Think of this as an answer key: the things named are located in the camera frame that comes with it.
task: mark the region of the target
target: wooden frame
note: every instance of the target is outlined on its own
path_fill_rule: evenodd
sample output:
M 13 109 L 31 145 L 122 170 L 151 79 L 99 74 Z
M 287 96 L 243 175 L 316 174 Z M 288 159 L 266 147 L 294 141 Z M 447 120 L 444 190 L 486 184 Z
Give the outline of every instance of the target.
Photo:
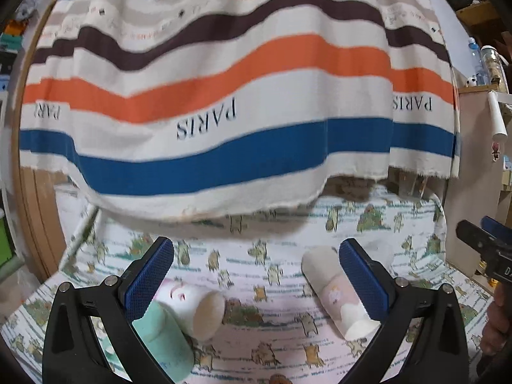
M 34 38 L 25 54 L 20 77 L 14 94 L 14 117 L 11 135 L 11 163 L 16 208 L 25 242 L 32 254 L 26 264 L 43 282 L 57 271 L 58 263 L 66 248 L 66 241 L 55 202 L 53 186 L 65 182 L 62 173 L 46 172 L 20 167 L 20 123 L 25 84 L 39 36 L 57 0 L 52 0 L 37 25 Z

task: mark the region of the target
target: metal screw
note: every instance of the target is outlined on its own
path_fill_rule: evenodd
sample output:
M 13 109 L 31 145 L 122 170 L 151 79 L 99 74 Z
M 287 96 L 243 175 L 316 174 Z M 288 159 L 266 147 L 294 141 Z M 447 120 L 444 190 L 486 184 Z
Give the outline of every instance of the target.
M 64 283 L 62 283 L 62 284 L 59 286 L 59 290 L 60 290 L 61 292 L 66 292 L 66 291 L 68 291 L 68 290 L 69 290 L 70 286 L 71 286 L 71 285 L 70 285 L 68 282 L 64 282 Z
M 117 283 L 117 276 L 108 276 L 104 283 L 107 285 L 107 286 L 113 286 L 114 284 Z
M 453 287 L 449 284 L 443 284 L 443 292 L 448 294 L 453 293 Z
M 397 277 L 395 279 L 395 284 L 398 287 L 406 287 L 406 286 L 409 286 L 409 280 L 407 280 L 406 278 L 403 278 L 403 277 Z

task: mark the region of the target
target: striped blanket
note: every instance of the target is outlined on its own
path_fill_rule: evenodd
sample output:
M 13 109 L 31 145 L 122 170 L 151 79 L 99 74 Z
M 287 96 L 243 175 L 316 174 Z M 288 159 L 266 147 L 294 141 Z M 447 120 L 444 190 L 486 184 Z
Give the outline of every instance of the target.
M 332 175 L 456 176 L 455 104 L 429 0 L 58 0 L 20 162 L 139 218 L 250 213 Z

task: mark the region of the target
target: water bottle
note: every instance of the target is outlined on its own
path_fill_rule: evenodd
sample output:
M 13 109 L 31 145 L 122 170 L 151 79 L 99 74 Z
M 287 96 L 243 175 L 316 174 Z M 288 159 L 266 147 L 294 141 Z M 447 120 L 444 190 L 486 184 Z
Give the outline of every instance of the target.
M 469 38 L 469 50 L 471 51 L 471 58 L 476 72 L 477 85 L 487 85 L 489 83 L 487 70 L 480 56 L 480 47 L 478 47 L 478 43 L 475 42 L 473 37 Z

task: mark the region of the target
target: blue gripper pad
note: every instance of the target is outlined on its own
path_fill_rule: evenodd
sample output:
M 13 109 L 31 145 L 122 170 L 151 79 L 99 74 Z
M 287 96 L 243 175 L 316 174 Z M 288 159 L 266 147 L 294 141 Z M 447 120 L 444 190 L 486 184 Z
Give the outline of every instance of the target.
M 158 237 L 144 257 L 137 261 L 142 263 L 143 267 L 138 270 L 138 273 L 134 273 L 134 278 L 130 279 L 130 284 L 124 292 L 126 320 L 133 322 L 144 316 L 173 260 L 172 241 L 165 237 Z
M 480 227 L 494 238 L 503 241 L 512 248 L 512 229 L 500 224 L 489 216 L 484 216 L 480 220 Z
M 373 320 L 384 321 L 388 316 L 389 298 L 364 258 L 359 255 L 362 251 L 365 257 L 368 255 L 359 246 L 359 252 L 354 249 L 350 241 L 345 240 L 340 244 L 340 264 L 345 274 L 354 286 L 368 315 Z

